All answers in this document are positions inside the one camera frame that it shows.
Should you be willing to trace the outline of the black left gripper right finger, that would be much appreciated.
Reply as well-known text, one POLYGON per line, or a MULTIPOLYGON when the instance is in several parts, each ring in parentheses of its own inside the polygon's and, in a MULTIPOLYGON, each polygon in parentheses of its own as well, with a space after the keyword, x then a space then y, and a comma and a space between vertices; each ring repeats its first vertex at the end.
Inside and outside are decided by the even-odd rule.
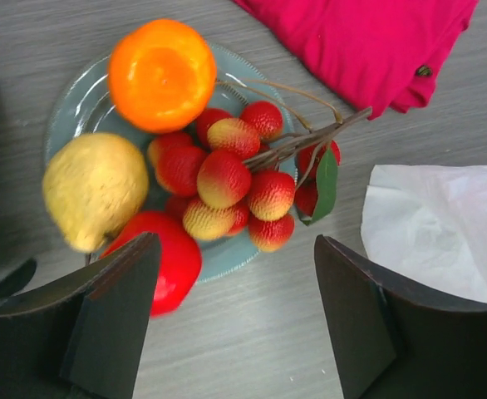
POLYGON ((314 262, 344 397, 487 399, 487 303, 430 288, 323 235, 314 262))

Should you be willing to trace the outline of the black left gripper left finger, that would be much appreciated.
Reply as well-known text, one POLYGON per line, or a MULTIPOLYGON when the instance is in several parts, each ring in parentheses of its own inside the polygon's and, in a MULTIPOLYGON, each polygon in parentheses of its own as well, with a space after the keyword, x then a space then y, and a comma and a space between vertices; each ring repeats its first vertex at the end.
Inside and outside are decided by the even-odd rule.
POLYGON ((130 398, 161 255, 141 234, 28 289, 35 259, 0 271, 0 398, 130 398))

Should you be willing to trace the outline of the white lemon print plastic bag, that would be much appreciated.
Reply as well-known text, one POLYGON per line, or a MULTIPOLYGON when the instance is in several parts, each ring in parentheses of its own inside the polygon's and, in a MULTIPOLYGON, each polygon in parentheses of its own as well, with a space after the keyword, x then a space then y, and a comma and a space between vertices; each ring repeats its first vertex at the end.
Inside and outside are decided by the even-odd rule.
POLYGON ((377 165, 361 237, 374 263, 487 303, 487 165, 377 165))

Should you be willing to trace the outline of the red yellow strawberry bunch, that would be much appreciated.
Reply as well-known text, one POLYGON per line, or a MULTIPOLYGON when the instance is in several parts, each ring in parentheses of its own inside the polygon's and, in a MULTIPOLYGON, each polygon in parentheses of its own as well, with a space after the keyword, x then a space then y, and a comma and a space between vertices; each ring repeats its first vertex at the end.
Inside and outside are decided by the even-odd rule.
POLYGON ((193 238, 214 241, 247 230, 264 252, 280 249, 297 221, 311 216, 317 202, 317 168, 329 145, 341 161, 336 138, 366 119, 371 108, 350 116, 335 112, 332 123, 289 129, 296 111, 283 101, 263 98, 239 116, 204 109, 192 131, 152 140, 147 157, 157 183, 170 194, 165 210, 193 238))

